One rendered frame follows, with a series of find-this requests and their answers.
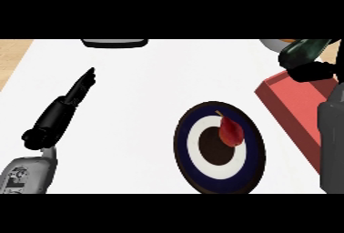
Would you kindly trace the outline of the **navy and white round plate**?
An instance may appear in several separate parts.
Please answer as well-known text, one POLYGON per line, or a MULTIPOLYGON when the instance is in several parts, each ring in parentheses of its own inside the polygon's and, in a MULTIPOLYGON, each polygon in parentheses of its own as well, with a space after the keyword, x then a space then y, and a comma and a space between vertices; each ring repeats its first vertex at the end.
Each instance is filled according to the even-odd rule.
POLYGON ((227 103, 192 107, 174 131, 172 151, 183 177, 203 194, 246 194, 257 186, 265 161, 261 133, 246 114, 227 103), (218 137, 227 117, 243 129, 243 142, 229 147, 218 137))

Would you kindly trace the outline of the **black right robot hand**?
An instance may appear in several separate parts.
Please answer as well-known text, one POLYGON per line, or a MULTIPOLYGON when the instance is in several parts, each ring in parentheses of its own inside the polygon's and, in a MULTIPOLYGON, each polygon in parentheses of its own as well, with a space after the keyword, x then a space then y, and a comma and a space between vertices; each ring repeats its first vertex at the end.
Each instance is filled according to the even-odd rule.
POLYGON ((296 82, 310 82, 336 77, 336 82, 344 84, 344 41, 339 42, 336 62, 333 64, 314 60, 294 69, 286 69, 286 71, 296 82))

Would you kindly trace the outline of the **pale grey bowl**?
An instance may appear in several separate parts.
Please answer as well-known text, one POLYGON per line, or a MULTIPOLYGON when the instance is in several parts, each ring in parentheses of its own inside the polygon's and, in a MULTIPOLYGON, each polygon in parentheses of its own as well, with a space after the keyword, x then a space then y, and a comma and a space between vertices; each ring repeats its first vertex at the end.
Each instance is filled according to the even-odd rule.
POLYGON ((263 45, 277 53, 292 42, 294 39, 261 39, 263 45))

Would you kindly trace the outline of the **dark green glossy bottle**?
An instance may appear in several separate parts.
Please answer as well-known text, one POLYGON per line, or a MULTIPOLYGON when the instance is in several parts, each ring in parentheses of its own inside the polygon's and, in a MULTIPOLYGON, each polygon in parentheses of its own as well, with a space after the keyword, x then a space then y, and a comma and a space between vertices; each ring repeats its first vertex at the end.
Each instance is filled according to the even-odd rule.
POLYGON ((333 42, 336 39, 296 39, 279 52, 279 65, 294 69, 311 63, 333 42))

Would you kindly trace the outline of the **red cardboard box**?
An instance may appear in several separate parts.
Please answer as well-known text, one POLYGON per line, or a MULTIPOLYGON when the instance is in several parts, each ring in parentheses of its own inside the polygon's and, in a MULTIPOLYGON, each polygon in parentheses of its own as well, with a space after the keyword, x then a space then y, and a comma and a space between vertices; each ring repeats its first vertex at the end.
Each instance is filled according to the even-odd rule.
POLYGON ((317 107, 335 86, 333 78, 298 83, 288 72, 282 71, 265 78, 255 89, 255 94, 316 171, 320 171, 317 107))

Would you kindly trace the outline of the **black and grey appliance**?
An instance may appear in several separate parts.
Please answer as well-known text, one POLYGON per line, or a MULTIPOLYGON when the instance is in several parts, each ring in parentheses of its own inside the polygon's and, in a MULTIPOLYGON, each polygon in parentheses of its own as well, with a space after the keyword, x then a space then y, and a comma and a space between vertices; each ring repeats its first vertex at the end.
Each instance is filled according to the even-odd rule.
POLYGON ((147 44, 146 39, 84 39, 82 44, 93 48, 133 48, 147 44))

